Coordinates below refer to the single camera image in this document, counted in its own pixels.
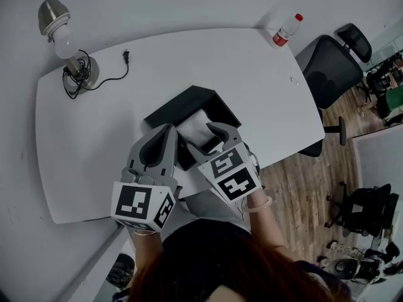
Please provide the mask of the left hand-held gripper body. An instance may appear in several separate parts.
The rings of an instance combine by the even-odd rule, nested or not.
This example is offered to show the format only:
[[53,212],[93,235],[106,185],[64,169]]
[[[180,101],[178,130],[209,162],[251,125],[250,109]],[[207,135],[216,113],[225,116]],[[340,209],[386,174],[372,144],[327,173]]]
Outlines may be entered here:
[[161,232],[176,204],[174,169],[149,172],[133,167],[122,170],[113,185],[111,217],[136,230]]

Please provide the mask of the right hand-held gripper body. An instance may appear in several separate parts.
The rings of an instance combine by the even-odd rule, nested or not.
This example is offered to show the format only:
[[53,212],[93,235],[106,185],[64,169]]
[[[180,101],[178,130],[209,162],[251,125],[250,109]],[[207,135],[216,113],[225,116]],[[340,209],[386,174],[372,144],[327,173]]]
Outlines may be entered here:
[[205,179],[231,204],[261,188],[261,182],[243,142],[198,167]]

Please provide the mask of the white tissue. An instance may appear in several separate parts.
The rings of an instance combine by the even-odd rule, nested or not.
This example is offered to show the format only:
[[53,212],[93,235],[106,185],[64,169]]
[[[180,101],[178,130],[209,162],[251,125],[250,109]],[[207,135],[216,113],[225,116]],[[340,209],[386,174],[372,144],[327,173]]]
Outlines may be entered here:
[[192,158],[186,142],[193,142],[205,152],[215,150],[220,144],[219,139],[208,129],[207,123],[211,123],[211,119],[203,109],[190,115],[187,119],[176,126],[178,138],[180,139],[180,147],[178,153],[183,157]]

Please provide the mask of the person's right forearm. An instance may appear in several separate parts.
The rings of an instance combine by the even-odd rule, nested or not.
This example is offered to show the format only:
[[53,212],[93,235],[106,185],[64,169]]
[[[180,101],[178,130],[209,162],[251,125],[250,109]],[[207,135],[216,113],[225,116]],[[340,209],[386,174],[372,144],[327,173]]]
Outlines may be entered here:
[[[258,189],[247,196],[246,206],[253,208],[265,204],[266,197],[264,190]],[[258,237],[260,241],[276,250],[285,248],[285,241],[271,206],[257,213],[249,214],[249,220],[252,234]]]

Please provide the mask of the person's left forearm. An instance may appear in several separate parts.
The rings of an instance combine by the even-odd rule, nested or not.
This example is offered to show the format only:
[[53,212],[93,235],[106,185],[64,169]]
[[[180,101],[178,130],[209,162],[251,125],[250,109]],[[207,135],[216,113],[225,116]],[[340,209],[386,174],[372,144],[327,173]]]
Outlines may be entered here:
[[161,235],[158,232],[153,235],[138,236],[133,231],[129,230],[129,234],[135,247],[134,276],[136,276],[139,271],[147,267],[163,252],[163,245]]

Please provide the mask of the black tissue box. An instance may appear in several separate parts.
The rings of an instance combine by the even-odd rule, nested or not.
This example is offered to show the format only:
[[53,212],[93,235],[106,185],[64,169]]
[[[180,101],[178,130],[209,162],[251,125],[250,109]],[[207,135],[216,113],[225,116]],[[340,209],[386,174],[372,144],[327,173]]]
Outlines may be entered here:
[[[199,109],[203,109],[212,122],[225,123],[236,128],[241,126],[241,122],[216,91],[200,86],[187,88],[147,116],[144,121],[151,128],[166,123],[176,127]],[[178,164],[182,170],[188,171],[195,163],[193,156],[192,158],[183,157],[178,153]]]

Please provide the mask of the pale thick bangle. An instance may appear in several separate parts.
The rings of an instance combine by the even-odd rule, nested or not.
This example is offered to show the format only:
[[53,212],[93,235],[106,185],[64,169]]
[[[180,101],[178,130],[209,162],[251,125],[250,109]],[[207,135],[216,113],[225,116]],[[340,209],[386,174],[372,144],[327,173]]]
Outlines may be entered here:
[[265,209],[265,208],[267,208],[267,207],[270,207],[271,204],[272,204],[272,202],[273,202],[272,197],[267,196],[267,197],[266,197],[266,202],[265,202],[265,204],[262,204],[262,205],[260,205],[260,206],[253,207],[253,208],[249,208],[249,207],[247,207],[246,205],[244,205],[243,209],[244,209],[245,212],[247,212],[247,213],[249,213],[249,214],[251,214],[251,213],[257,213],[257,212],[259,212],[259,211],[261,211],[261,210],[263,210],[263,209]]

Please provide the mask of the person's grey trousers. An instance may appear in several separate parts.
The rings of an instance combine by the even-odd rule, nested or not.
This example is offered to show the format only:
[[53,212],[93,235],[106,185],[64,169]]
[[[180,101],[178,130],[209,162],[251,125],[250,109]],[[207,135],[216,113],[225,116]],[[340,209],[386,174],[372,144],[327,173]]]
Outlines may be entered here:
[[181,227],[197,220],[227,222],[251,233],[241,217],[211,190],[188,196],[184,200],[187,208],[177,201],[167,218],[161,232],[163,242]]

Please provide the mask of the person's dark top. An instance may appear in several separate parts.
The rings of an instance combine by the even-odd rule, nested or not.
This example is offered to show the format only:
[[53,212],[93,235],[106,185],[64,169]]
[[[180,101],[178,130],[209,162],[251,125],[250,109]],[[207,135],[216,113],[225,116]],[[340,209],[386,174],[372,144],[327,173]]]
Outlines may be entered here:
[[229,222],[206,219],[168,236],[113,302],[208,302],[219,287],[244,302],[351,302],[335,276],[292,261]]

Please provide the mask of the black waste bin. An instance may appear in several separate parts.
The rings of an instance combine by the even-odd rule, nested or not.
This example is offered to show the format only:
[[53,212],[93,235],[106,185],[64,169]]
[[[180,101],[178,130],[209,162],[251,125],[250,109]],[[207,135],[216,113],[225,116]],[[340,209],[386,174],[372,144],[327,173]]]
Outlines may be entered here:
[[131,256],[120,253],[110,269],[106,281],[118,289],[125,289],[133,278],[135,261]]

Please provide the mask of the clear bottle with red cap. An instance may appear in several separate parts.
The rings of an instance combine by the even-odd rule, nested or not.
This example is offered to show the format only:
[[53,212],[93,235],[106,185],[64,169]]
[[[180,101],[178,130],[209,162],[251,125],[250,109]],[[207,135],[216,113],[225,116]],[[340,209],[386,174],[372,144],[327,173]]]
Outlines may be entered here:
[[281,28],[272,37],[273,43],[277,47],[283,47],[288,43],[290,38],[296,34],[304,17],[297,13],[295,16],[287,19]]

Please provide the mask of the black mesh office chair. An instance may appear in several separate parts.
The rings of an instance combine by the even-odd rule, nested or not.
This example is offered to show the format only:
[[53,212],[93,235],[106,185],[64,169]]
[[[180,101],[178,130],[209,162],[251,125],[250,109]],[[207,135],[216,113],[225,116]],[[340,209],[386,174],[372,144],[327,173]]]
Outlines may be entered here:
[[320,118],[325,109],[363,78],[363,70],[351,53],[362,62],[372,56],[370,42],[356,25],[344,25],[335,34],[340,40],[321,35],[296,56]]

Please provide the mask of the black swivel chair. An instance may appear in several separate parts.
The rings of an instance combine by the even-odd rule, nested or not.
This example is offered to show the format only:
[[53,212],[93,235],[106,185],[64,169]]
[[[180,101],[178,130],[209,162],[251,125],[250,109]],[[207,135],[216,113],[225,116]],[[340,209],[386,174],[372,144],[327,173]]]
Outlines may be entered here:
[[392,228],[399,195],[392,192],[390,184],[381,187],[359,188],[351,194],[341,181],[343,200],[337,202],[327,196],[326,200],[339,208],[336,216],[324,224],[326,228],[334,224],[350,233],[378,237],[384,230]]
[[387,91],[403,85],[403,59],[387,60],[375,71],[367,72],[367,76],[356,88],[365,93],[365,102],[377,99]]

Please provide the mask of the pale framed board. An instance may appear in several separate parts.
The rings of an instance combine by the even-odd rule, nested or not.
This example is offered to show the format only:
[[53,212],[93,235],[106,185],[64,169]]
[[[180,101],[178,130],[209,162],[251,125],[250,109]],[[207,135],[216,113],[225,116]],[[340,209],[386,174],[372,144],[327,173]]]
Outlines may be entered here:
[[352,139],[359,187],[390,184],[403,196],[403,123]]

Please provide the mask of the silver desk lamp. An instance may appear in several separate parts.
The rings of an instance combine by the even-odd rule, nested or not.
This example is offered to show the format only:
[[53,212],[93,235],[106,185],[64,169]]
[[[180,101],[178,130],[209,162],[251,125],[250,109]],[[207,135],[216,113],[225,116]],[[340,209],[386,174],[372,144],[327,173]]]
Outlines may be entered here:
[[75,99],[95,87],[99,66],[93,57],[79,48],[69,26],[70,18],[70,11],[59,0],[45,0],[38,9],[40,33],[54,47],[56,56],[64,61],[63,87],[67,95]]

